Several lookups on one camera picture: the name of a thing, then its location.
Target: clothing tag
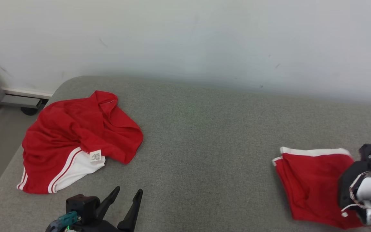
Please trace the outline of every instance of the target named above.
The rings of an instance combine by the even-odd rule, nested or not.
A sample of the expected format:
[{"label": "clothing tag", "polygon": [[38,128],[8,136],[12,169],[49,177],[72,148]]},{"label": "clothing tag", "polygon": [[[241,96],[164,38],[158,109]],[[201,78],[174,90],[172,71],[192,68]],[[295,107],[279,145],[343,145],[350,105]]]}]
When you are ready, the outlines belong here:
[{"label": "clothing tag", "polygon": [[101,160],[101,150],[90,152],[90,162]]}]

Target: red and white garment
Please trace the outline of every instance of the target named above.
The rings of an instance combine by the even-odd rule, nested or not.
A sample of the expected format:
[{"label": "red and white garment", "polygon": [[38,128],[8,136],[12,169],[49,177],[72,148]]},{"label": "red and white garment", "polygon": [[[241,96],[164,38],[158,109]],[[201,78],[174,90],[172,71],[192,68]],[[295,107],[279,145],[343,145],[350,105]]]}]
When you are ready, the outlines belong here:
[{"label": "red and white garment", "polygon": [[363,226],[353,211],[341,215],[337,205],[338,179],[353,161],[349,151],[339,149],[295,150],[280,148],[272,160],[290,203],[294,220],[324,223],[341,229]]},{"label": "red and white garment", "polygon": [[[24,173],[17,188],[56,193],[104,166],[105,157],[128,164],[143,141],[139,126],[112,93],[58,101],[44,108],[22,142]],[[99,151],[100,159],[90,160]]]}]

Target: gray table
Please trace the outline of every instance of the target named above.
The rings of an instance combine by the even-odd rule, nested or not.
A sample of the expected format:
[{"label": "gray table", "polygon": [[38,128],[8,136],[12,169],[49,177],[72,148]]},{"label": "gray table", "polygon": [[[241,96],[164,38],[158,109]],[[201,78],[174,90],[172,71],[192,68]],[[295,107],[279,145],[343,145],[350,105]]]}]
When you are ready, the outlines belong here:
[{"label": "gray table", "polygon": [[15,188],[20,147],[0,179],[0,232],[44,231],[65,213],[68,197],[103,199],[117,185],[105,219],[116,226],[142,188],[137,232],[339,231],[291,219],[271,160],[281,146],[343,147],[358,158],[357,149],[371,142],[371,106],[112,77],[69,80],[50,102],[94,90],[118,95],[118,106],[143,130],[137,155],[126,166],[108,159],[56,194],[34,195]]}]

